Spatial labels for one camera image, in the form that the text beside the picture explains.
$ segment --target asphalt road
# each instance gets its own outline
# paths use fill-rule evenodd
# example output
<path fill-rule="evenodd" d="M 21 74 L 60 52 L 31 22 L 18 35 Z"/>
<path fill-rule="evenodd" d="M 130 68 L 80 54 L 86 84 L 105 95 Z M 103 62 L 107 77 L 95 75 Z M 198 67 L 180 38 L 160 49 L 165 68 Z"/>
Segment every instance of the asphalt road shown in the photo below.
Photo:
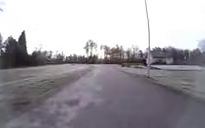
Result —
<path fill-rule="evenodd" d="M 7 128 L 205 128 L 205 102 L 117 66 L 95 66 Z"/>

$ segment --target sky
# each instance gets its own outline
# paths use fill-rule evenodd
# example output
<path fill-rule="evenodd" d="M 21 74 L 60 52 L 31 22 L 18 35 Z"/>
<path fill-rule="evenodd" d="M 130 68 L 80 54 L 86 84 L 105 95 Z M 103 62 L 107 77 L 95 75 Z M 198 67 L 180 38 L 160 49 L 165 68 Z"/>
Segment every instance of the sky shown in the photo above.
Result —
<path fill-rule="evenodd" d="M 205 0 L 147 0 L 151 47 L 194 49 L 205 38 Z M 84 54 L 98 45 L 148 46 L 144 0 L 0 0 L 3 39 L 26 31 L 28 52 Z"/>

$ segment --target treeline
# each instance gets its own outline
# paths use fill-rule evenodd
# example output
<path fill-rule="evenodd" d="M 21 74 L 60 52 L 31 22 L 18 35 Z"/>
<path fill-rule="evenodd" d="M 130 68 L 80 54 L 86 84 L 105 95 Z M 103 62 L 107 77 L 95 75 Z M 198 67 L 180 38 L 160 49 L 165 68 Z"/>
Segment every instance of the treeline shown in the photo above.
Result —
<path fill-rule="evenodd" d="M 65 56 L 63 52 L 53 53 L 52 51 L 45 51 L 41 48 L 35 49 L 31 54 L 27 52 L 27 42 L 25 31 L 21 33 L 18 40 L 13 37 L 8 37 L 4 42 L 0 34 L 0 68 L 16 68 L 27 66 L 39 66 L 47 64 L 64 64 L 64 63 L 82 63 L 82 64 L 121 64 L 121 63 L 143 63 L 146 64 L 147 51 L 142 51 L 139 46 L 132 46 L 130 48 L 123 48 L 123 46 L 116 45 L 110 47 L 107 45 L 98 46 L 92 40 L 86 42 L 84 48 L 86 56 L 84 55 L 68 55 Z M 199 49 L 187 50 L 177 49 L 174 47 L 151 49 L 151 55 L 162 55 L 164 58 L 169 57 L 173 59 L 171 64 L 205 64 L 205 48 L 203 51 Z"/>

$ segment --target street lamp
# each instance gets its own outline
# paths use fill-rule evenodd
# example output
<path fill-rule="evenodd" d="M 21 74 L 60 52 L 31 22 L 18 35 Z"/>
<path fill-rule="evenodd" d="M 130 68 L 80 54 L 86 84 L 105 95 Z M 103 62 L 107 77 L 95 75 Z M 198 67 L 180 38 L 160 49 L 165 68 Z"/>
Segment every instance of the street lamp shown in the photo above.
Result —
<path fill-rule="evenodd" d="M 147 73 L 148 77 L 150 77 L 150 26 L 149 26 L 149 14 L 147 10 L 147 2 L 145 0 L 145 8 L 146 8 L 146 17 L 147 17 L 147 26 L 148 26 L 148 56 L 147 56 Z"/>

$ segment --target building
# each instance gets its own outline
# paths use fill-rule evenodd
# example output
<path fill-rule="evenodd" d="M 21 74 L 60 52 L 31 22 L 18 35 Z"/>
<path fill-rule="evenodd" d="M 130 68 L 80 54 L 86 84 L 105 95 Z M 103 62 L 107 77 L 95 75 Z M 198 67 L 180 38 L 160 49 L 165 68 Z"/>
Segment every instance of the building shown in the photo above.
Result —
<path fill-rule="evenodd" d="M 174 59 L 171 55 L 161 51 L 151 51 L 150 64 L 173 64 Z"/>

